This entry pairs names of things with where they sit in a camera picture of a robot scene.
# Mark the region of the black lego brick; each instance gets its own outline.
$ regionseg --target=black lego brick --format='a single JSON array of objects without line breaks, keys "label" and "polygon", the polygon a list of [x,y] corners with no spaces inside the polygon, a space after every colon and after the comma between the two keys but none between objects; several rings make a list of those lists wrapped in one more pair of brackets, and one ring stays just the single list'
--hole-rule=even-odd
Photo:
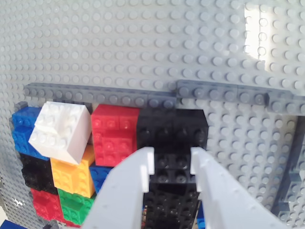
[{"label": "black lego brick", "polygon": [[203,110],[178,109],[173,127],[177,142],[206,149],[209,127]]},{"label": "black lego brick", "polygon": [[144,194],[146,229],[191,229],[198,209],[195,185],[150,185]]},{"label": "black lego brick", "polygon": [[28,187],[51,194],[58,193],[53,182],[50,160],[45,161],[24,154],[20,154],[20,160],[23,164],[22,175]]},{"label": "black lego brick", "polygon": [[150,183],[195,184],[195,176],[190,174],[191,150],[187,144],[155,147],[155,173]]},{"label": "black lego brick", "polygon": [[144,194],[144,205],[147,206],[146,216],[192,217],[196,211],[199,193],[195,184],[188,185],[155,185],[150,184],[150,191]]},{"label": "black lego brick", "polygon": [[145,146],[166,146],[173,142],[174,110],[141,109],[137,122],[138,149]]},{"label": "black lego brick", "polygon": [[138,148],[177,142],[206,148],[207,133],[203,110],[141,109],[137,122]]}]

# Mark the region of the stack of lego bricks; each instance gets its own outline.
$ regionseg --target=stack of lego bricks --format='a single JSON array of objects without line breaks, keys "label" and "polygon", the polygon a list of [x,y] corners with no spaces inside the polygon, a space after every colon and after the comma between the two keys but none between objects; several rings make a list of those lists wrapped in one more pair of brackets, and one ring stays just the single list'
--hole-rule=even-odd
[{"label": "stack of lego bricks", "polygon": [[20,102],[11,118],[22,174],[37,215],[81,225],[110,173],[137,149],[155,148],[155,174],[144,195],[146,228],[191,228],[198,193],[190,147],[206,148],[202,110]]}]

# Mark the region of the green lego brick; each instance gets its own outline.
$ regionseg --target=green lego brick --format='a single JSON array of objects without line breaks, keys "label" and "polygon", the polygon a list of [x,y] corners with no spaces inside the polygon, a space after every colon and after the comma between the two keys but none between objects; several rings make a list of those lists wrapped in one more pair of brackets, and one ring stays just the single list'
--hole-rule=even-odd
[{"label": "green lego brick", "polygon": [[96,194],[88,198],[76,193],[71,194],[61,189],[58,189],[58,194],[61,200],[63,217],[68,221],[81,225],[92,207]]}]

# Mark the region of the light gray baseplate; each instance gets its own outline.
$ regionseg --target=light gray baseplate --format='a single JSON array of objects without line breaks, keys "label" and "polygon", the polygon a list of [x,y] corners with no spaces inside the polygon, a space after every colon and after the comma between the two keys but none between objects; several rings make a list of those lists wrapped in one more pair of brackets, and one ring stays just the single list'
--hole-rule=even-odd
[{"label": "light gray baseplate", "polygon": [[[14,104],[42,106],[46,101],[25,97],[24,85],[171,93],[177,80],[191,80],[304,96],[304,20],[305,0],[1,0],[0,175],[9,220],[30,229],[44,226],[10,133]],[[280,99],[272,109],[289,113],[298,106]],[[194,98],[179,99],[178,107],[204,109],[208,151],[271,209],[296,116]],[[285,220],[292,227],[304,224],[304,193],[302,183],[296,201],[289,203]]]}]

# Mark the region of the blue lego piece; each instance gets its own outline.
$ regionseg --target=blue lego piece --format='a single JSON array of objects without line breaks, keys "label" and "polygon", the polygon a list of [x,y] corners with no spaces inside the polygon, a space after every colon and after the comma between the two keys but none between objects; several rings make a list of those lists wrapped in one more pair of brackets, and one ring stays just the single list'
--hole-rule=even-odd
[{"label": "blue lego piece", "polygon": [[205,229],[205,220],[204,220],[203,206],[201,201],[197,214],[197,225],[198,225],[198,229]]},{"label": "blue lego piece", "polygon": [[200,201],[200,206],[199,206],[199,209],[198,209],[197,219],[204,219],[203,206],[202,206],[201,201]]},{"label": "blue lego piece", "polygon": [[5,220],[0,226],[0,229],[26,229],[26,228]]},{"label": "blue lego piece", "polygon": [[12,133],[15,142],[15,149],[22,154],[33,156],[42,160],[49,160],[48,157],[42,156],[40,153],[38,153],[37,150],[34,149],[34,147],[32,147],[29,143],[29,138],[32,131],[33,128],[26,126],[18,126],[15,128]]},{"label": "blue lego piece", "polygon": [[205,229],[205,221],[204,219],[197,219],[198,229]]},{"label": "blue lego piece", "polygon": [[26,126],[34,128],[34,124],[39,115],[41,108],[24,107],[12,115],[14,127]]},{"label": "blue lego piece", "polygon": [[107,175],[112,168],[97,166],[95,162],[89,167],[96,193],[99,193]]}]

